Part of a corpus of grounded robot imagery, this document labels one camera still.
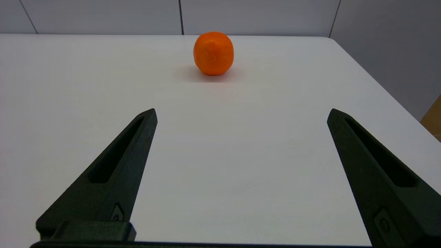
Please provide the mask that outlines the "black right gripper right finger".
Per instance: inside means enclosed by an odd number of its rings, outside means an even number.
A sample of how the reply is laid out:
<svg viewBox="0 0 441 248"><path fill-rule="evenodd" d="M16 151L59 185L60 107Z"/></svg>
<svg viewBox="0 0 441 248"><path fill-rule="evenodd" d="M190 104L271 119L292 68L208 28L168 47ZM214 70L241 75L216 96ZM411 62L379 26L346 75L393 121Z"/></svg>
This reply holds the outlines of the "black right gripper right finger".
<svg viewBox="0 0 441 248"><path fill-rule="evenodd" d="M440 194L350 115L327 124L373 247L439 248Z"/></svg>

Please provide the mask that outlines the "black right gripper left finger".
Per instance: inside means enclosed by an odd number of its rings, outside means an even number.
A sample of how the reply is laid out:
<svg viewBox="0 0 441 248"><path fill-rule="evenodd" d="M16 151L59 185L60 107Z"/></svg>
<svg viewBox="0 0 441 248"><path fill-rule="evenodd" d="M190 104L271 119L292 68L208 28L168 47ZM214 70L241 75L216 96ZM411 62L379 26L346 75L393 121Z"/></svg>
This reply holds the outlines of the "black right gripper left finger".
<svg viewBox="0 0 441 248"><path fill-rule="evenodd" d="M137 115L38 218L40 239L133 241L130 218L156 125L155 109Z"/></svg>

